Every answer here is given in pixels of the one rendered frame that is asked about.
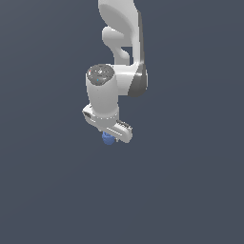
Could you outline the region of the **small blue object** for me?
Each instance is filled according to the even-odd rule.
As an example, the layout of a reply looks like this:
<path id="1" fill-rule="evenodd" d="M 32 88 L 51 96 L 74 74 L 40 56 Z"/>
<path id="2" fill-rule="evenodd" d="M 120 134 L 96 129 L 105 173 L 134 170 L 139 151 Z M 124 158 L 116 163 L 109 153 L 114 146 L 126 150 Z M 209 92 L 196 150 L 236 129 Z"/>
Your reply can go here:
<path id="1" fill-rule="evenodd" d="M 103 132 L 102 139 L 106 145 L 112 145 L 114 143 L 115 137 L 106 132 Z"/>

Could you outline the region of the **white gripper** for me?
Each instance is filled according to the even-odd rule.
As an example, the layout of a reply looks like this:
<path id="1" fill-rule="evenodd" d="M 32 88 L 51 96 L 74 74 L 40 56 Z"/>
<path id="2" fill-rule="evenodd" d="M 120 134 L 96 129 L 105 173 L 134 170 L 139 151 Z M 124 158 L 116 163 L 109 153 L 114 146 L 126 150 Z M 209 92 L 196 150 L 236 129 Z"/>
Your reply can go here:
<path id="1" fill-rule="evenodd" d="M 92 110 L 92 105 L 87 105 L 82 113 L 86 121 L 96 127 L 101 133 L 106 132 L 115 137 L 116 142 L 121 140 L 124 143 L 129 143 L 132 139 L 132 127 L 116 118 L 113 125 L 108 124 L 108 120 L 105 120 L 105 125 L 101 124 L 102 119 L 95 116 Z"/>

